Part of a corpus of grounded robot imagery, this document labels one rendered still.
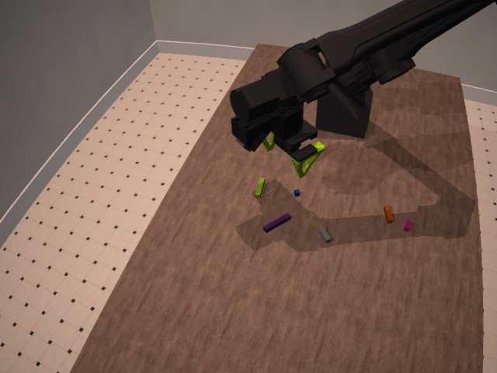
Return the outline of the orange rod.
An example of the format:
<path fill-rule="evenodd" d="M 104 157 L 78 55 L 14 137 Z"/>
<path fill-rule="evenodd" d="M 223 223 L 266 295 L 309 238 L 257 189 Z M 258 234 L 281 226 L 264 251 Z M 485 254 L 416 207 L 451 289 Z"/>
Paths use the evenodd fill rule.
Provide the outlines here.
<path fill-rule="evenodd" d="M 385 216 L 386 216 L 386 219 L 387 219 L 387 223 L 392 223 L 393 222 L 393 218 L 392 218 L 392 215 L 391 215 L 391 210 L 390 210 L 389 205 L 384 205 L 384 213 L 385 213 Z"/>

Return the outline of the purple rod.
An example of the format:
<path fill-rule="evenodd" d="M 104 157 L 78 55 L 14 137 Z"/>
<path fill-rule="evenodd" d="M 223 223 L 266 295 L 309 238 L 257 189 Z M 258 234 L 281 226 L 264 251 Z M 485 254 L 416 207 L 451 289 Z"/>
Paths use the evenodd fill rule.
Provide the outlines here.
<path fill-rule="evenodd" d="M 275 221 L 270 222 L 268 225 L 263 226 L 263 230 L 265 233 L 271 231 L 272 229 L 278 227 L 279 225 L 282 225 L 284 222 L 290 220 L 290 215 L 287 213 L 283 215 L 282 217 L 276 219 Z"/>

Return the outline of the grey rectangular bar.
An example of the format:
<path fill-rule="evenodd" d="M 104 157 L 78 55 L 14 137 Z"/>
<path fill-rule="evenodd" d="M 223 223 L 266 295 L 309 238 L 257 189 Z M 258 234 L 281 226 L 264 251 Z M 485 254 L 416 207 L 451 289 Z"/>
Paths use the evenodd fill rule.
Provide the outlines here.
<path fill-rule="evenodd" d="M 324 228 L 319 229 L 318 233 L 321 235 L 321 237 L 325 240 L 326 243 L 331 242 L 331 237 L 328 235 L 328 233 Z"/>

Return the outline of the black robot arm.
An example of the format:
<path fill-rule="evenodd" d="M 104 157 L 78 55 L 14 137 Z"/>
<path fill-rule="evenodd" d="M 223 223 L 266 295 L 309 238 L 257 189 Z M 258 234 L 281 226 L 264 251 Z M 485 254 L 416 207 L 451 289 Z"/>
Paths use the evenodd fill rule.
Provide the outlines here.
<path fill-rule="evenodd" d="M 292 110 L 320 99 L 330 92 L 331 83 L 358 107 L 364 105 L 370 85 L 383 85 L 414 68 L 412 57 L 423 46 L 493 2 L 497 5 L 497 0 L 404 0 L 357 24 L 290 47 L 277 60 L 278 69 L 231 91 L 236 115 L 231 118 L 232 134 L 249 152 L 271 131 L 283 141 L 291 138 L 299 133 L 300 110 L 277 107 Z"/>

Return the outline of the lime green rectangular bar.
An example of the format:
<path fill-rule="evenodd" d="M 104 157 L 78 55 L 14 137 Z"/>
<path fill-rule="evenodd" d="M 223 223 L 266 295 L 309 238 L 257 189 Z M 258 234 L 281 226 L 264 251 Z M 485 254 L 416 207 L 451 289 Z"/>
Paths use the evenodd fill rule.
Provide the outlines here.
<path fill-rule="evenodd" d="M 259 185 L 258 185 L 256 193 L 255 193 L 255 198 L 260 198 L 261 197 L 264 183 L 265 183 L 265 178 L 260 178 Z"/>

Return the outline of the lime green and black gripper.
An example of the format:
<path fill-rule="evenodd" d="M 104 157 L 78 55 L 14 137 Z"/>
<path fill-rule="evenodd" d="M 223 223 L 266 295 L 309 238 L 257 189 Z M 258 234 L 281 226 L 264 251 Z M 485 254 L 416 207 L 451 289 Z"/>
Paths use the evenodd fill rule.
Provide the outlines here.
<path fill-rule="evenodd" d="M 276 144 L 281 149 L 283 149 L 289 156 L 291 156 L 294 168 L 296 169 L 299 178 L 302 178 L 307 174 L 312 163 L 325 150 L 325 146 L 318 141 L 313 145 L 309 144 L 303 147 L 302 149 L 299 149 L 299 147 L 301 147 L 302 142 L 308 139 L 312 140 L 318 136 L 318 129 L 303 119 L 304 103 L 301 106 L 294 107 L 292 110 L 283 107 L 277 107 L 277 109 L 282 111 L 300 110 L 299 133 L 295 134 L 294 136 L 288 138 L 285 141 L 283 141 L 274 133 L 271 133 L 270 143 L 266 140 L 266 138 L 262 143 L 268 152 L 272 150 L 274 148 L 274 145 Z M 303 164 L 305 163 L 306 160 L 307 163 L 303 170 Z"/>

